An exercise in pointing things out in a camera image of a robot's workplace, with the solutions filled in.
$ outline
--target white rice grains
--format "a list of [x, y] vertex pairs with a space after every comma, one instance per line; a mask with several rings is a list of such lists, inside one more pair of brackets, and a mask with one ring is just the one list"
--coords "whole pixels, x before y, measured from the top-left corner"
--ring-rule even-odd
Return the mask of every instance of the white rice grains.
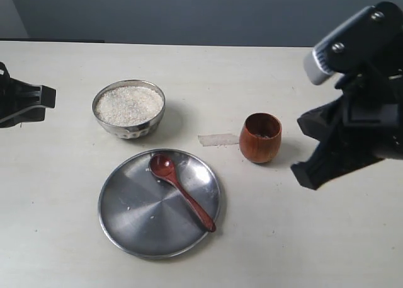
[[152, 89], [141, 86], [122, 86], [102, 94], [95, 114], [107, 124], [134, 126], [154, 118], [164, 102]]

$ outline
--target wooden spoon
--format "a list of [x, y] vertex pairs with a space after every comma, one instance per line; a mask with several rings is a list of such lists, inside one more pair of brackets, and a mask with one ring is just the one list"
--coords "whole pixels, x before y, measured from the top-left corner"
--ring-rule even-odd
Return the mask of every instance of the wooden spoon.
[[187, 203], [193, 212], [198, 216], [206, 229], [211, 233], [215, 231], [216, 227], [213, 219], [180, 184], [178, 178], [176, 177], [175, 165], [169, 157], [163, 154], [156, 154], [153, 156], [150, 160], [150, 170], [157, 178], [160, 178], [176, 187], [182, 193], [183, 197], [186, 199]]

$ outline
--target wooden cup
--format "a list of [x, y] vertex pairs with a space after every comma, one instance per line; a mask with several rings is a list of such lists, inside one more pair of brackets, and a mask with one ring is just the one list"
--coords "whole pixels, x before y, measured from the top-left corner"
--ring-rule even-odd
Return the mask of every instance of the wooden cup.
[[253, 163], [271, 161], [280, 149], [281, 123], [268, 113], [250, 115], [239, 136], [239, 149]]

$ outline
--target stainless steel plate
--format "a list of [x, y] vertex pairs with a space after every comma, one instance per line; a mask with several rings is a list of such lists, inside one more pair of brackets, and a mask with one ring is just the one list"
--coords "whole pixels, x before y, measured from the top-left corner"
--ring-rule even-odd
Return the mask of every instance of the stainless steel plate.
[[98, 214], [107, 237], [123, 251], [142, 258], [179, 255], [207, 235], [182, 195], [149, 171], [150, 158], [157, 153], [175, 162], [182, 185], [215, 221], [220, 210], [219, 182], [197, 157], [156, 149], [130, 158], [106, 180]]

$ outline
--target screw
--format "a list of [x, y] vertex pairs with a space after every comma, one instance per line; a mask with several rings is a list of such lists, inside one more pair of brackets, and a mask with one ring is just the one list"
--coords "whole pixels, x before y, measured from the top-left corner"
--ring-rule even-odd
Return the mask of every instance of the screw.
[[332, 45], [332, 50], [335, 53], [341, 53], [342, 51], [344, 51], [344, 44], [342, 44], [341, 42], [336, 42], [334, 45]]
[[375, 21], [381, 21], [385, 18], [385, 15], [382, 12], [376, 11], [371, 15], [371, 19]]

